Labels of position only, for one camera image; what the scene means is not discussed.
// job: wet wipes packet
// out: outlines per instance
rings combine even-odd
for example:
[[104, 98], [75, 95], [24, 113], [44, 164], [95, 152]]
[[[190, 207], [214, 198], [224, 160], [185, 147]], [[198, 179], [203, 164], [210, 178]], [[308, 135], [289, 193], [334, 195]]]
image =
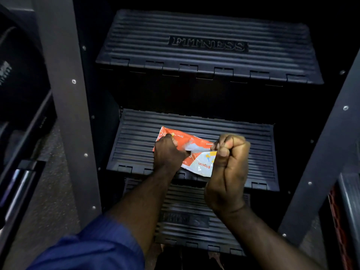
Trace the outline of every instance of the wet wipes packet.
[[216, 151], [210, 150], [214, 144], [213, 142], [182, 131], [165, 128], [164, 126], [161, 127], [156, 141], [166, 134], [171, 134], [178, 142], [178, 150], [191, 152], [190, 156], [182, 162], [182, 168], [204, 177], [211, 177], [212, 166], [216, 157]]

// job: blue shirt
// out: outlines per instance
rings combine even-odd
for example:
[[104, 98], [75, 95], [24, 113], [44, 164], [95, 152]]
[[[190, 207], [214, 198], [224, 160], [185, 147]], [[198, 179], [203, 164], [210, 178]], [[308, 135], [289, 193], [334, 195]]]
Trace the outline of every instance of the blue shirt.
[[144, 254], [131, 232], [100, 216], [79, 234], [61, 238], [40, 254], [28, 270], [143, 270], [144, 267]]

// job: black plastic step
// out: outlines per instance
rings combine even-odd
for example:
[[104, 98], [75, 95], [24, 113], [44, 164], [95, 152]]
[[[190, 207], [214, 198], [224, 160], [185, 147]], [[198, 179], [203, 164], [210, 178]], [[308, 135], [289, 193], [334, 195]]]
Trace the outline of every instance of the black plastic step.
[[[124, 193], [141, 181], [127, 178]], [[250, 206], [250, 195], [244, 194]], [[245, 255], [227, 227], [208, 208], [204, 189], [171, 184], [161, 208], [155, 242], [209, 251]]]
[[[251, 143], [245, 187], [279, 191], [273, 126], [267, 124], [124, 109], [107, 169], [150, 174], [154, 160], [152, 149], [162, 126], [213, 142], [223, 133], [244, 136]], [[176, 178], [209, 180], [183, 168]]]
[[119, 10], [97, 63], [324, 83], [306, 25], [222, 16]]

